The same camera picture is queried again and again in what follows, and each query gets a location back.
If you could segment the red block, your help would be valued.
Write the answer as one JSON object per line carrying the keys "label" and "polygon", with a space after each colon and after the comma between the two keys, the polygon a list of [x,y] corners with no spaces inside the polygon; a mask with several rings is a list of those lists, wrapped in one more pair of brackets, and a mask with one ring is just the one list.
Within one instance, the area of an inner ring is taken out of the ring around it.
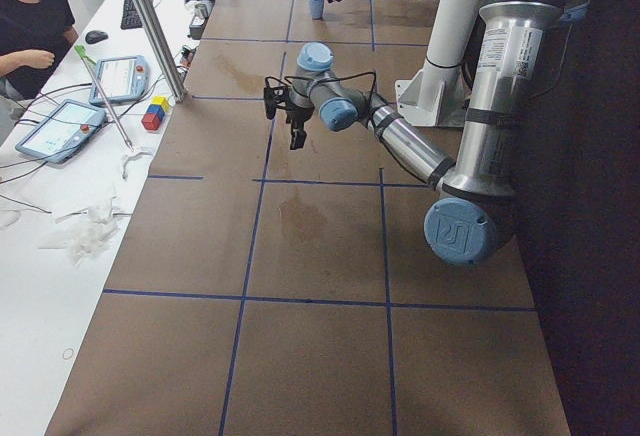
{"label": "red block", "polygon": [[160,128],[165,114],[163,112],[147,112],[141,119],[142,126],[148,131],[156,131]]}

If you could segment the black computer mouse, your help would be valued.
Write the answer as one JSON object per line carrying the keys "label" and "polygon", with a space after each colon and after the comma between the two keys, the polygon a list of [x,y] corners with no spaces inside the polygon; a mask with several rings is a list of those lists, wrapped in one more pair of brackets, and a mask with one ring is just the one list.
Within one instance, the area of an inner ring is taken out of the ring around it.
{"label": "black computer mouse", "polygon": [[91,30],[85,34],[85,42],[88,45],[94,45],[99,42],[105,41],[109,38],[109,35],[101,30]]}

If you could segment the far blue teach pendant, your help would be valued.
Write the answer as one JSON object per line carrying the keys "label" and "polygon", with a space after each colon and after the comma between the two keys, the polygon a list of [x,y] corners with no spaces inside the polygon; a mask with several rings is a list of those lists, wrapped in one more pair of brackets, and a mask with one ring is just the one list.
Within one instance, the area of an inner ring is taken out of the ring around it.
{"label": "far blue teach pendant", "polygon": [[106,58],[97,61],[95,75],[109,102],[124,104],[146,92],[149,66],[141,55]]}

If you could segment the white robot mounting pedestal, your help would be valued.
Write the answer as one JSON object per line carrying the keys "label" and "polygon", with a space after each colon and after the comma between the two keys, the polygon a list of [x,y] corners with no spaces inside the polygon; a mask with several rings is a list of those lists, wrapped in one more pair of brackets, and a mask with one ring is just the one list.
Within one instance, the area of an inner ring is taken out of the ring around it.
{"label": "white robot mounting pedestal", "polygon": [[465,102],[462,65],[480,0],[439,0],[424,65],[396,82],[399,113],[416,127],[460,127]]}

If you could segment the aluminium frame post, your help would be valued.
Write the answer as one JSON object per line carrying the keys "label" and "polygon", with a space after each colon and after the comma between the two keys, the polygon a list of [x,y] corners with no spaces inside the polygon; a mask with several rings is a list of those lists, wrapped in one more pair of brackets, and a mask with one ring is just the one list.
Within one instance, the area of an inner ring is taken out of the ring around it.
{"label": "aluminium frame post", "polygon": [[178,72],[174,57],[156,15],[153,3],[149,0],[133,0],[142,19],[143,28],[151,44],[161,72],[168,83],[176,103],[181,103],[186,95],[183,80]]}

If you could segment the yellow block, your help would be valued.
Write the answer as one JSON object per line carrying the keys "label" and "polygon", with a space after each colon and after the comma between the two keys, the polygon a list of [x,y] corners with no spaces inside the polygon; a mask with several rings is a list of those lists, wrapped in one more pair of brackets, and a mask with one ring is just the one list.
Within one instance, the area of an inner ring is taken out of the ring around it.
{"label": "yellow block", "polygon": [[169,101],[164,96],[155,96],[152,99],[151,104],[161,106],[165,111],[170,108]]}

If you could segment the rubber band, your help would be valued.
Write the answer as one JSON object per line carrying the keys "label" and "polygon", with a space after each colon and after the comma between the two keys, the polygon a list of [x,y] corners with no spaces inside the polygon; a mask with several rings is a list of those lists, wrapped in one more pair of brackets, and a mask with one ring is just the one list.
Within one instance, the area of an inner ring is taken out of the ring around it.
{"label": "rubber band", "polygon": [[69,360],[74,356],[74,350],[72,348],[67,348],[62,353],[62,358],[64,360]]}

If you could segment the crumpled white tissues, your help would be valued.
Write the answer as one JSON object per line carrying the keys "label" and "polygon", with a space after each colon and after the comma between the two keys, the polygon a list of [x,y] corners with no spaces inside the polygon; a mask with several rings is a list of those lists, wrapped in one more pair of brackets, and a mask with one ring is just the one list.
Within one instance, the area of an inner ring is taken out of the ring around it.
{"label": "crumpled white tissues", "polygon": [[115,193],[63,201],[51,212],[54,229],[39,238],[37,248],[64,251],[74,266],[95,259],[109,248],[119,229]]}

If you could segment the steel cup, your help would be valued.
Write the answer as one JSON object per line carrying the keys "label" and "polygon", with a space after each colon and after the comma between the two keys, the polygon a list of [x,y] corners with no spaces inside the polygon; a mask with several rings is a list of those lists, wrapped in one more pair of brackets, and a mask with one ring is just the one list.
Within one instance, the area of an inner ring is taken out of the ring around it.
{"label": "steel cup", "polygon": [[194,15],[202,20],[207,19],[212,11],[213,2],[210,0],[197,1],[194,4]]}

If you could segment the blue teach pendant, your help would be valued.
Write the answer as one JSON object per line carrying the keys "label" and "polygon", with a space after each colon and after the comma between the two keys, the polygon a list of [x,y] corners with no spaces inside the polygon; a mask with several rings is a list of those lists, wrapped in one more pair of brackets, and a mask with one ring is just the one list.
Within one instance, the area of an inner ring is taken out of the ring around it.
{"label": "blue teach pendant", "polygon": [[38,160],[62,164],[80,151],[105,121],[104,109],[66,99],[17,143],[15,149]]}
{"label": "blue teach pendant", "polygon": [[106,58],[97,61],[95,75],[109,102],[124,104],[146,92],[149,66],[141,55]]}

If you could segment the blue block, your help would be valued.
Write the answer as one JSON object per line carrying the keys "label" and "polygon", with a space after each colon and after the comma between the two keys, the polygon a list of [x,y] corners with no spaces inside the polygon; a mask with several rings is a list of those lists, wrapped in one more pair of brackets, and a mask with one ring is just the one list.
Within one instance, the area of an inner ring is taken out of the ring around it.
{"label": "blue block", "polygon": [[167,111],[168,111],[167,108],[157,104],[151,104],[147,110],[148,113],[156,114],[160,118],[163,118],[167,114]]}

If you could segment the person in black shirt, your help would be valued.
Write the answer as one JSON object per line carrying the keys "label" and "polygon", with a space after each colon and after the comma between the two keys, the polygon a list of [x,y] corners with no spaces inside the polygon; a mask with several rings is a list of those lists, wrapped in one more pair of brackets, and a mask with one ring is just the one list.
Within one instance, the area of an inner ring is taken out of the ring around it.
{"label": "person in black shirt", "polygon": [[77,39],[68,0],[1,0],[1,95],[35,98]]}

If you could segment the blue plastic cup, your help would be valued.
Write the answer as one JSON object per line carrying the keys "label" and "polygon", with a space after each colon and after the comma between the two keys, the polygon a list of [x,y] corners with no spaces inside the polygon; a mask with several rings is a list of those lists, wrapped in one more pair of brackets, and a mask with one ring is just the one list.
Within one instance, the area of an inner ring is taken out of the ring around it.
{"label": "blue plastic cup", "polygon": [[307,0],[309,14],[313,20],[321,20],[324,13],[325,0]]}

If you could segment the green handled reacher grabber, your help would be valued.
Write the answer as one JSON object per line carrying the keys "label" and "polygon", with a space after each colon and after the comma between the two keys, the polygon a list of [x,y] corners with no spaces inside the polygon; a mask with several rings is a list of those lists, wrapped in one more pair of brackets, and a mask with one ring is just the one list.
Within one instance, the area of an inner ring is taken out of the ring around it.
{"label": "green handled reacher grabber", "polygon": [[108,100],[108,97],[96,75],[96,71],[94,69],[95,66],[95,62],[87,55],[86,53],[86,48],[83,45],[75,45],[74,46],[74,50],[77,53],[77,55],[79,56],[81,62],[83,63],[85,69],[87,70],[92,83],[95,85],[98,94],[101,96],[106,110],[109,114],[109,116],[111,117],[112,122],[116,125],[116,128],[118,129],[120,135],[123,138],[123,141],[126,145],[126,147],[133,152],[134,151],[134,145],[133,142],[131,141],[129,135],[127,134],[124,126],[122,125],[122,123],[120,122],[115,110],[113,109],[111,103]]}

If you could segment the black keyboard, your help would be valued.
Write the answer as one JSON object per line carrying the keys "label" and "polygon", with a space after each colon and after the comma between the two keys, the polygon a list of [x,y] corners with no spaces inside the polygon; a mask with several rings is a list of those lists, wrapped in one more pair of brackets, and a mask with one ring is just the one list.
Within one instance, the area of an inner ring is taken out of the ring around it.
{"label": "black keyboard", "polygon": [[120,22],[121,30],[139,29],[143,27],[142,19],[133,0],[124,0]]}

